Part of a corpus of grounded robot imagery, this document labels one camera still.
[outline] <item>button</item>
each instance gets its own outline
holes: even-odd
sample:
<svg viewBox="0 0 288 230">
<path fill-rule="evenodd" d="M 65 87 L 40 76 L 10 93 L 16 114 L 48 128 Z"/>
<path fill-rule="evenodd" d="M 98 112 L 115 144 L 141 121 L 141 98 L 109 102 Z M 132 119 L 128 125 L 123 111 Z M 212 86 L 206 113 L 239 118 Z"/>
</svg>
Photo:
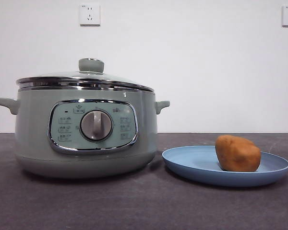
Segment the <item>button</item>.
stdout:
<svg viewBox="0 0 288 230">
<path fill-rule="evenodd" d="M 59 124 L 71 124 L 72 119 L 70 116 L 63 116 L 59 118 Z"/>
<path fill-rule="evenodd" d="M 71 126 L 60 126 L 59 133 L 71 133 L 72 127 Z"/>
<path fill-rule="evenodd" d="M 60 134 L 59 135 L 59 141 L 72 141 L 72 135 L 71 134 Z"/>
<path fill-rule="evenodd" d="M 130 139 L 130 134 L 129 133 L 121 133 L 120 138 L 121 138 L 121 140 Z"/>
<path fill-rule="evenodd" d="M 76 107 L 74 107 L 73 113 L 74 114 L 83 114 L 84 108 L 82 107 L 82 105 L 77 105 Z"/>
<path fill-rule="evenodd" d="M 129 124 L 127 125 L 120 125 L 120 130 L 121 131 L 130 131 L 131 130 L 131 126 Z"/>
<path fill-rule="evenodd" d="M 120 122 L 121 123 L 130 123 L 130 118 L 129 117 L 121 117 Z"/>
</svg>

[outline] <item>plate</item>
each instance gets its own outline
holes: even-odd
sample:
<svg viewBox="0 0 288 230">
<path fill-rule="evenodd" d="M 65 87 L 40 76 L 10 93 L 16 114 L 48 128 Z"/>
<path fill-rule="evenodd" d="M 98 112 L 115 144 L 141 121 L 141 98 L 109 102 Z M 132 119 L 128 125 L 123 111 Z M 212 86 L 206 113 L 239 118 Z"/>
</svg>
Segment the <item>plate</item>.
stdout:
<svg viewBox="0 0 288 230">
<path fill-rule="evenodd" d="M 220 168 L 214 146 L 184 146 L 164 151 L 162 157 L 170 170 L 187 179 L 206 184 L 251 187 L 271 184 L 288 171 L 288 161 L 261 152 L 255 172 L 229 172 Z"/>
</svg>

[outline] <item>brown potato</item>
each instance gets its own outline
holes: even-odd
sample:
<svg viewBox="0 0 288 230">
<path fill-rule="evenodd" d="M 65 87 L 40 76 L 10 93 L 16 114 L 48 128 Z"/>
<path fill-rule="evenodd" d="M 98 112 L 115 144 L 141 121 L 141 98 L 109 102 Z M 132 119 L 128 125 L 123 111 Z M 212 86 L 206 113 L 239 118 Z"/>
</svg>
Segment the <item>brown potato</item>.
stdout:
<svg viewBox="0 0 288 230">
<path fill-rule="evenodd" d="M 260 149 L 246 138 L 221 135 L 216 139 L 216 155 L 221 168 L 235 172 L 254 172 L 260 164 Z"/>
</svg>

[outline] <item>gray countertop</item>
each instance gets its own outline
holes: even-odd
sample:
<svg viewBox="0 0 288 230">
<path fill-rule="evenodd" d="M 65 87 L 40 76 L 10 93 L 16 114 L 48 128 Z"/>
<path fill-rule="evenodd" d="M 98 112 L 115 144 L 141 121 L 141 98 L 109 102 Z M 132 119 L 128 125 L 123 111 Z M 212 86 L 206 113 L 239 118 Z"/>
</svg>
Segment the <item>gray countertop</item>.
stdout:
<svg viewBox="0 0 288 230">
<path fill-rule="evenodd" d="M 288 173 L 274 184 L 230 188 L 181 178 L 161 153 L 214 145 L 220 134 L 161 133 L 153 161 L 135 172 L 61 180 L 23 171 L 14 134 L 0 134 L 0 230 L 288 230 Z M 239 134 L 288 160 L 288 134 Z"/>
</svg>

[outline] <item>pot handle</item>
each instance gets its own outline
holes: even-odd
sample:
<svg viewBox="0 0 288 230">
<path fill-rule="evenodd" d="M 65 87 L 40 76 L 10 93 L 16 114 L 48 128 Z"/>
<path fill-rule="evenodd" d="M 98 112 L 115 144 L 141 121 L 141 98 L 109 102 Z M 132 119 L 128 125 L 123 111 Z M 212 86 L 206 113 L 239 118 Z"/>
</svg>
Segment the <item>pot handle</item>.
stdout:
<svg viewBox="0 0 288 230">
<path fill-rule="evenodd" d="M 9 108 L 11 114 L 17 115 L 20 107 L 20 101 L 11 98 L 0 98 L 0 105 Z"/>
<path fill-rule="evenodd" d="M 161 102 L 156 102 L 155 108 L 156 108 L 156 114 L 160 114 L 161 109 L 169 107 L 169 101 L 161 101 Z"/>
</svg>

